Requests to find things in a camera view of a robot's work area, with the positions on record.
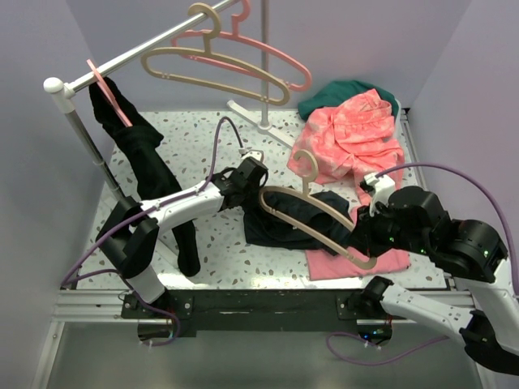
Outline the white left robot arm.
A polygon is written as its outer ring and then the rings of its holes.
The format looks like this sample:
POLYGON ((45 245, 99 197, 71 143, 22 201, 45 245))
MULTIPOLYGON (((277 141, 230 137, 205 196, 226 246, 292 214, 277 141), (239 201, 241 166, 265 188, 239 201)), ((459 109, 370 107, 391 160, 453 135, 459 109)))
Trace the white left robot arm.
POLYGON ((151 264, 158 237, 201 216, 241 206, 259 191, 267 172, 262 159, 248 153, 237 168, 214 173, 187 190, 140 203, 132 197, 117 202, 96 243, 139 294, 139 307, 148 317, 159 318, 168 308, 166 287, 151 264))

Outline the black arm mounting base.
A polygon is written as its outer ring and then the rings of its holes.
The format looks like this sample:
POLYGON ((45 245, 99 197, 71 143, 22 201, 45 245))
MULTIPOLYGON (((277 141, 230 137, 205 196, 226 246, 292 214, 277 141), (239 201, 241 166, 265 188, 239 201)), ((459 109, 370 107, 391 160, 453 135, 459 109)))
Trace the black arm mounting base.
POLYGON ((139 323, 142 340, 175 328, 161 310, 179 319, 181 337, 201 331, 356 331, 369 322, 390 323, 389 314, 360 295, 359 289, 171 289, 151 309, 135 294, 126 295, 121 317, 139 323))

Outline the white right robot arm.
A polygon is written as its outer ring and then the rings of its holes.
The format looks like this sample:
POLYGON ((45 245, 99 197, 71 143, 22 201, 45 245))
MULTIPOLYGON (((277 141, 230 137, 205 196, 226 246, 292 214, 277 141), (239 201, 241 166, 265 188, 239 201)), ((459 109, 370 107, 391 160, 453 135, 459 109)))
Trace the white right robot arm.
POLYGON ((455 220, 436 194, 407 186, 386 203, 377 203, 373 212, 368 206, 357 209, 350 245, 375 257, 392 249, 425 255, 461 281, 477 306, 451 306, 374 276, 350 298, 349 310, 370 318, 413 320, 456 341, 479 365, 518 374, 518 300, 512 292, 511 258, 493 227, 455 220))

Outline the dark navy shorts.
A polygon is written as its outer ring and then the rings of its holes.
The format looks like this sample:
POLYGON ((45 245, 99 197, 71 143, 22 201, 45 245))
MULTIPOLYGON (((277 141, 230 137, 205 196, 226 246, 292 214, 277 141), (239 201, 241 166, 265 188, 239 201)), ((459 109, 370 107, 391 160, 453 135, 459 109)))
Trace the dark navy shorts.
MULTIPOLYGON (((264 200, 269 207, 304 223, 334 242, 342 246, 348 243, 350 231, 319 208, 278 192, 268 192, 264 200)), ((244 202, 242 209, 244 235, 248 244, 288 250, 325 250, 329 254, 337 254, 311 235, 266 212, 257 198, 244 202)))

